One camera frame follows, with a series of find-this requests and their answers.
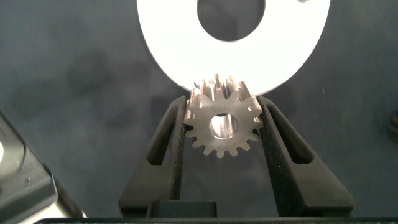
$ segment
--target white disc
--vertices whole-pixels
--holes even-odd
[[[223,42],[202,28],[197,0],[138,0],[142,33],[162,70],[187,90],[220,74],[243,80],[256,95],[288,80],[316,46],[330,0],[267,0],[257,28]]]

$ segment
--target spur gear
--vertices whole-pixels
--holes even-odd
[[[232,76],[220,82],[220,77],[203,80],[200,89],[193,88],[187,102],[184,123],[193,126],[186,137],[196,137],[192,146],[205,146],[204,155],[213,150],[222,158],[228,151],[237,156],[237,148],[249,150],[247,140],[258,140],[253,130],[263,126],[261,107],[244,82],[236,83]]]

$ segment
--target center hole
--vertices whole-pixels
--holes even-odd
[[[238,122],[230,114],[218,114],[209,124],[211,134],[218,139],[228,139],[238,131]]]
[[[198,0],[197,12],[209,35],[222,41],[237,41],[257,28],[265,6],[265,0]]]

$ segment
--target white washer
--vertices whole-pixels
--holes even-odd
[[[316,46],[330,0],[267,0],[264,16],[247,37],[223,42],[202,28],[197,0],[138,0],[142,33],[154,59],[187,90],[218,73],[244,80],[256,95],[288,80]]]

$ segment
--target black clamp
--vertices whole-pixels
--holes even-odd
[[[257,100],[264,122],[259,134],[279,216],[348,217],[354,206],[351,194],[276,105],[261,96]],[[184,133],[188,127],[183,123],[185,107],[184,96],[173,101],[157,127],[120,196],[124,217],[216,217],[214,202],[179,200]],[[170,139],[169,164],[162,166]]]

